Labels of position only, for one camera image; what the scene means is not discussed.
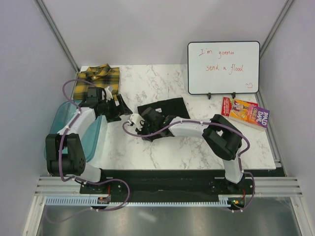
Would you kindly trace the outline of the black long sleeve shirt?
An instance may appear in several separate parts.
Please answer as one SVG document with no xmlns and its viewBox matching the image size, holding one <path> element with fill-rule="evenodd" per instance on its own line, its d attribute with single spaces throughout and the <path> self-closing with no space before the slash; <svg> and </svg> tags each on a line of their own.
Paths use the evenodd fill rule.
<svg viewBox="0 0 315 236">
<path fill-rule="evenodd" d="M 171 118 L 181 117 L 190 119 L 182 97 L 162 100 L 137 107 L 139 115 L 147 122 L 171 122 Z"/>
</svg>

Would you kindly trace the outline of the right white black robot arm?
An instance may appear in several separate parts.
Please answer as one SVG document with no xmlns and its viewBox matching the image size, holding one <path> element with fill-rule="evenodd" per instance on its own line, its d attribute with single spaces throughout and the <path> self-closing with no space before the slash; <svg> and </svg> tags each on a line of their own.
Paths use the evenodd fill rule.
<svg viewBox="0 0 315 236">
<path fill-rule="evenodd" d="M 131 115 L 130 120 L 135 124 L 136 133 L 151 142 L 177 136 L 204 139 L 213 153 L 223 161 L 227 191 L 235 194 L 243 188 L 244 171 L 240 148 L 246 138 L 222 115 L 193 120 L 174 115 L 165 116 L 149 107 L 141 115 Z"/>
</svg>

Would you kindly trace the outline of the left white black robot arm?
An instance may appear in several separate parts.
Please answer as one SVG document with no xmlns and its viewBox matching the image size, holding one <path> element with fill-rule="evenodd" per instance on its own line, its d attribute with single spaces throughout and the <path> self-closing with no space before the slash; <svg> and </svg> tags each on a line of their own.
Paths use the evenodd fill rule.
<svg viewBox="0 0 315 236">
<path fill-rule="evenodd" d="M 59 176 L 64 182 L 74 178 L 91 182 L 96 193 L 104 193 L 108 181 L 101 177 L 100 168 L 86 163 L 81 139 L 97 118 L 105 117 L 107 122 L 115 122 L 132 111 L 121 94 L 118 93 L 114 99 L 110 86 L 88 88 L 79 104 L 72 99 L 69 102 L 76 107 L 73 117 L 61 130 L 48 134 L 45 139 L 48 173 Z"/>
</svg>

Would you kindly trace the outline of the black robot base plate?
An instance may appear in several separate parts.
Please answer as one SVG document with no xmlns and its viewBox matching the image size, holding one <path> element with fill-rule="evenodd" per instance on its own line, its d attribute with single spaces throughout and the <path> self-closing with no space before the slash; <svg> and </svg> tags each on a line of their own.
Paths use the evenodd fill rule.
<svg viewBox="0 0 315 236">
<path fill-rule="evenodd" d="M 189 201 L 217 200 L 219 195 L 250 196 L 252 178 L 239 184 L 228 182 L 223 170 L 105 170 L 102 185 L 80 186 L 81 194 L 109 194 L 124 200 Z"/>
</svg>

